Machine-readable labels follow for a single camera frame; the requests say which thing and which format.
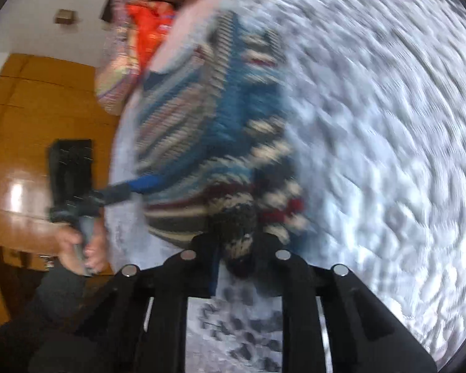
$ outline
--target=white wall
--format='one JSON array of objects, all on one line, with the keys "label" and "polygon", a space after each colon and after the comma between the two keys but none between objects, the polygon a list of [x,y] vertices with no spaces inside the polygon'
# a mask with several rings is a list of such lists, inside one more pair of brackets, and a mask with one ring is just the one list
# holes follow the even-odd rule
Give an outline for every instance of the white wall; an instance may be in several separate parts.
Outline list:
[{"label": "white wall", "polygon": [[[105,0],[8,0],[0,11],[0,53],[28,53],[97,66],[107,31],[99,19]],[[59,8],[80,22],[53,23]]]}]

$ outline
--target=hand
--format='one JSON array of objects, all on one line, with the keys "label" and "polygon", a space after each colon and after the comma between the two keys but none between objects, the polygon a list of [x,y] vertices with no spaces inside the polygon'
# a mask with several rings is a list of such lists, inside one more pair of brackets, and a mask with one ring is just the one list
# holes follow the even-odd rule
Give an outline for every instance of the hand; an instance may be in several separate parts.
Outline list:
[{"label": "hand", "polygon": [[[103,219],[97,219],[93,226],[93,237],[83,251],[86,257],[85,267],[94,272],[101,272],[107,266],[107,232]],[[78,275],[83,275],[83,265],[75,253],[74,244],[81,244],[82,238],[79,231],[64,226],[56,234],[60,247],[58,259],[64,268]]]}]

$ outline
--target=screw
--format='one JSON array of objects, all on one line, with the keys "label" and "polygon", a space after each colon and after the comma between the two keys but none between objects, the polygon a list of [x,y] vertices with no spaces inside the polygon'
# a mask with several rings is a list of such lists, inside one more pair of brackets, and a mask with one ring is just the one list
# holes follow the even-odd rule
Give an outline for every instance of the screw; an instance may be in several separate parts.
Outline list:
[{"label": "screw", "polygon": [[194,260],[197,258],[197,253],[193,250],[184,250],[181,252],[182,260]]},{"label": "screw", "polygon": [[287,250],[278,250],[276,251],[275,255],[279,260],[289,260],[292,256],[292,254],[290,254],[290,252]]},{"label": "screw", "polygon": [[131,276],[135,276],[138,272],[138,268],[136,265],[133,264],[128,264],[123,266],[123,269],[121,270],[121,273],[126,276],[127,278],[130,278]]},{"label": "screw", "polygon": [[338,276],[346,276],[349,273],[349,268],[345,265],[337,264],[333,267],[333,273]]}]

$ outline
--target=wooden floor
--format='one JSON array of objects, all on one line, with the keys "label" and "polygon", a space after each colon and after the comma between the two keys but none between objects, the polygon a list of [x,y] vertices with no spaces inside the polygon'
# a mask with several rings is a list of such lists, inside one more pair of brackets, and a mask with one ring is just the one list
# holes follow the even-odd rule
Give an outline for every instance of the wooden floor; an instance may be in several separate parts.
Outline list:
[{"label": "wooden floor", "polygon": [[[82,64],[23,54],[11,55],[1,70],[0,246],[6,250],[57,253],[56,226],[46,220],[51,203],[46,149],[55,139],[92,139],[94,184],[107,184],[119,119],[97,104],[94,72]],[[0,323],[8,318],[1,300]]]}]

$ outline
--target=textured blanket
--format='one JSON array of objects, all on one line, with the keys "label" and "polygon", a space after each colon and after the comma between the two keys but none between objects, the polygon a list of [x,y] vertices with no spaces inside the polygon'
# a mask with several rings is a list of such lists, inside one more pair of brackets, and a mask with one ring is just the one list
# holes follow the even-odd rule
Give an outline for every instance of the textured blanket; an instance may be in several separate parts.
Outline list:
[{"label": "textured blanket", "polygon": [[[441,367],[466,337],[465,9],[458,0],[223,6],[252,29],[276,26],[285,45],[287,138],[311,222],[300,252],[353,269]],[[134,176],[138,100],[121,121],[111,182]],[[177,251],[146,232],[137,199],[106,216],[116,269]],[[187,369],[278,371],[279,303],[224,270],[218,295],[190,303]]]}]

